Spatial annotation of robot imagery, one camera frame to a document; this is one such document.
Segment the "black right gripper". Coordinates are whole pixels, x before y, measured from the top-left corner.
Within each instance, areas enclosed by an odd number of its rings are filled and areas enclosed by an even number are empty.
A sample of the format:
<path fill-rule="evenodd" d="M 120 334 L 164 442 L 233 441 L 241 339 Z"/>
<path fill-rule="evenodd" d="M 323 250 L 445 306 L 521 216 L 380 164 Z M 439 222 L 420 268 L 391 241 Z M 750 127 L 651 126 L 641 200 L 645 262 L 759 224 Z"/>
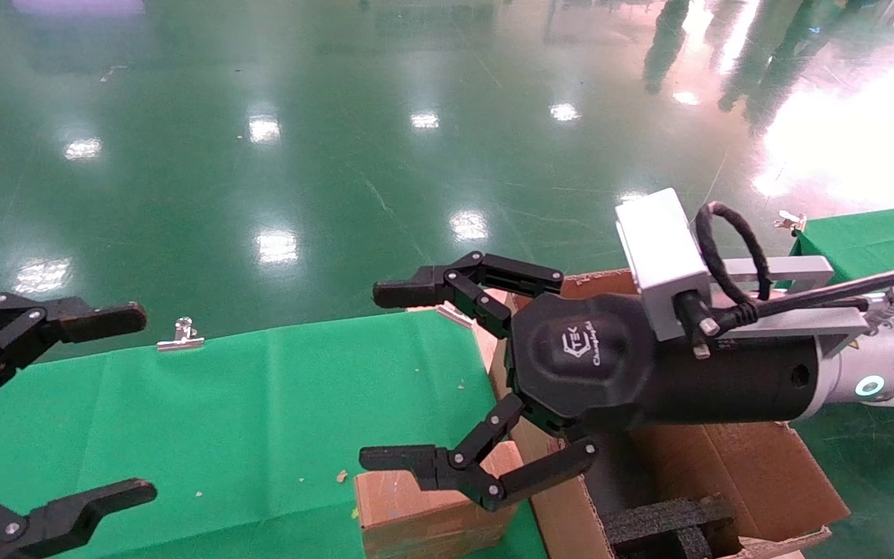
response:
<path fill-rule="evenodd" d="M 699 359 L 684 337 L 657 339 L 638 297 L 568 300 L 557 296 L 563 279 L 557 269 L 469 252 L 450 265 L 422 266 L 409 279 L 375 283 L 377 307 L 449 302 L 496 339 L 508 338 L 508 384 L 517 395 L 499 400 L 454 449 L 366 446 L 359 466 L 408 471 L 422 491 L 460 491 L 497 512 L 584 474 L 598 456 L 596 442 L 583 438 L 490 474 L 483 460 L 524 413 L 549 434 L 575 436 L 647 425 L 788 422 L 813 402 L 820 371 L 813 339 L 713 340 L 709 357 Z M 489 289 L 536 298 L 512 315 Z"/>

